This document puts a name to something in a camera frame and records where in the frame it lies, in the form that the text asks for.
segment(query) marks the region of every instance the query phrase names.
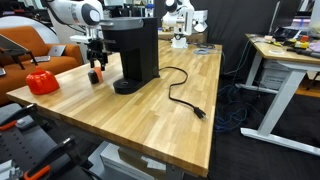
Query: white desk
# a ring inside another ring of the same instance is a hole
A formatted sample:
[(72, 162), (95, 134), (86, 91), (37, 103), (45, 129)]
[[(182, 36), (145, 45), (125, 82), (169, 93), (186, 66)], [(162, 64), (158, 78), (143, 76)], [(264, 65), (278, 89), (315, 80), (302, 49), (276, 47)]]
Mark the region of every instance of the white desk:
[[(255, 38), (251, 38), (250, 41), (252, 43), (255, 42)], [(244, 136), (320, 156), (319, 148), (271, 134), (272, 129), (295, 94), (306, 72), (320, 71), (320, 59), (298, 55), (294, 52), (287, 52), (283, 47), (277, 47), (262, 42), (256, 42), (253, 46), (257, 49), (257, 53), (251, 66), (249, 76), (245, 84), (239, 84), (238, 86), (250, 90), (276, 93), (277, 95), (260, 124), (259, 129), (253, 130), (241, 128), (241, 133)], [(262, 58), (274, 60), (279, 64), (290, 68), (289, 75), (282, 83), (279, 91), (261, 87), (258, 89), (258, 87), (252, 85)]]

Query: coffee maker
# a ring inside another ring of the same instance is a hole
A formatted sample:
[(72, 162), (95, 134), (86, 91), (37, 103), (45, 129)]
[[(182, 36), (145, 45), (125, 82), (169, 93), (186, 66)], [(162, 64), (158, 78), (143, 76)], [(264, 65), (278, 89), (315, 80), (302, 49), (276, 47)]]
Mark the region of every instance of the coffee maker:
[(133, 93), (160, 77), (156, 18), (110, 18), (100, 25), (106, 49), (121, 57), (123, 78), (113, 83), (116, 93)]

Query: black floor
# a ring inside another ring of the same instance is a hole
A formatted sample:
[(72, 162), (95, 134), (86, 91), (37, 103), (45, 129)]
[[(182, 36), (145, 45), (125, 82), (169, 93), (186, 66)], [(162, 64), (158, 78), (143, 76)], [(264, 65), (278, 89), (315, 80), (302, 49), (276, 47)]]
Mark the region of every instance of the black floor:
[[(274, 95), (235, 91), (220, 81), (209, 176), (213, 180), (315, 180), (320, 179), (320, 157), (262, 142), (240, 134), (240, 127), (257, 129)], [(221, 94), (222, 88), (228, 89)], [(320, 147), (320, 99), (295, 95), (272, 131), (273, 134)], [(222, 126), (224, 115), (237, 120)]]

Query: red container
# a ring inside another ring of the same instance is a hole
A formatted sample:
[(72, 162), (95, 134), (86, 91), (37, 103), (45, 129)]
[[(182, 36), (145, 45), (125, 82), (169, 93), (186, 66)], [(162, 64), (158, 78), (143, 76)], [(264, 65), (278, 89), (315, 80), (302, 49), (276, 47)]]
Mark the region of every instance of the red container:
[(36, 71), (26, 77), (27, 85), (32, 94), (48, 94), (59, 89), (57, 79), (50, 71), (36, 67)]

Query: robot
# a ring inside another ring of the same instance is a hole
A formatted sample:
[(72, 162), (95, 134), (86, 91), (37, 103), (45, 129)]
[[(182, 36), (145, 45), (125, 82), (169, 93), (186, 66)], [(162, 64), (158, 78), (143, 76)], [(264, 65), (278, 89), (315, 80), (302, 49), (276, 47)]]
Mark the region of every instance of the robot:
[(91, 68), (94, 67), (94, 60), (98, 60), (101, 70), (105, 70), (108, 63), (107, 52), (104, 52), (103, 39), (99, 37), (100, 21), (103, 19), (103, 8), (98, 0), (44, 0), (42, 1), (51, 11), (53, 17), (61, 24), (84, 25), (85, 36), (72, 36), (70, 39), (75, 42), (85, 43), (88, 47), (87, 59)]
[(162, 21), (169, 27), (174, 27), (174, 37), (172, 38), (173, 48), (187, 48), (187, 39), (193, 29), (194, 7), (190, 0), (166, 0), (165, 8), (167, 13)]

